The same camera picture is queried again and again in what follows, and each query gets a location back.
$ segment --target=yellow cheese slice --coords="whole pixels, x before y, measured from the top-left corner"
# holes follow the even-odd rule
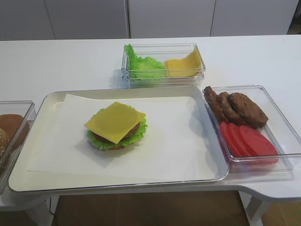
[[[145,117],[144,113],[115,102],[85,124],[92,132],[117,144]]]
[[[166,69],[178,69],[178,71],[168,71],[168,77],[188,77],[195,76],[199,72],[194,69],[201,68],[201,59],[198,54],[197,48],[183,59],[172,59],[165,61]],[[192,69],[191,71],[185,71],[181,69]]]

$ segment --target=red tomato slice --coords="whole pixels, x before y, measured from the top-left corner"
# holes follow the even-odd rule
[[[278,154],[273,144],[260,132],[248,126],[240,126],[239,134],[241,135],[244,144],[257,155]]]
[[[243,156],[243,157],[256,155],[251,150],[248,150],[248,148],[245,146],[245,144],[243,143],[243,141],[239,137],[238,130],[239,130],[239,128],[238,128],[237,125],[235,125],[233,123],[230,123],[228,125],[228,130],[227,131],[228,131],[228,135],[229,135],[233,145],[238,149],[241,156]]]
[[[241,154],[239,152],[239,150],[234,146],[234,144],[232,143],[229,135],[228,135],[228,132],[227,132],[227,127],[228,127],[228,124],[226,124],[225,122],[222,122],[220,124],[220,130],[221,130],[221,133],[222,133],[222,137],[224,138],[228,148],[230,149],[232,155],[234,157],[241,157]]]

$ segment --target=white paper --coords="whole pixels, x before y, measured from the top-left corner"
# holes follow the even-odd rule
[[[208,161],[195,131],[199,122],[192,115],[196,109],[193,98],[117,100],[146,113],[145,137],[125,149],[99,151],[89,143],[84,124],[114,101],[66,95],[56,123],[27,170],[170,181],[200,179],[198,165]]]

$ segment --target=cabinet door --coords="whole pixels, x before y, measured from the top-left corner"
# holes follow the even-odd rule
[[[131,38],[209,36],[215,0],[128,0]]]
[[[211,36],[286,34],[298,0],[216,0]]]
[[[42,0],[0,0],[0,40],[54,39]]]
[[[46,0],[56,39],[128,37],[125,0]]]

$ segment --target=clear plastic container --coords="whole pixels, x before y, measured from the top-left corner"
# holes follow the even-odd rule
[[[206,102],[208,114],[215,128],[225,158],[230,165],[230,172],[254,171],[291,171],[301,160],[301,139],[287,121],[270,95],[262,86],[233,86],[213,88],[217,94],[221,92],[243,93],[253,100],[269,118],[266,126],[260,128],[263,134],[277,149],[278,155],[234,157],[222,138],[219,124]]]
[[[152,86],[179,86],[189,85],[198,86],[204,79],[205,65],[195,43],[184,44],[154,44],[154,45],[132,45],[134,52],[138,57],[152,57],[164,64],[166,60],[183,59],[187,57],[193,50],[196,49],[200,68],[191,69],[163,69],[163,70],[129,70],[130,61],[124,50],[122,60],[122,78],[125,83],[128,83],[130,88],[137,87],[152,87]],[[170,73],[191,73],[194,76],[189,77],[159,77],[159,78],[134,78],[136,75],[146,73],[162,73],[169,75]]]
[[[8,177],[22,149],[24,142],[20,141],[23,140],[23,138],[20,137],[27,136],[29,132],[24,130],[24,127],[28,123],[30,128],[36,117],[34,103],[31,101],[2,101],[0,102],[0,115],[3,114],[18,114],[21,115],[24,120],[11,138],[3,155],[0,157],[0,194],[7,184]]]

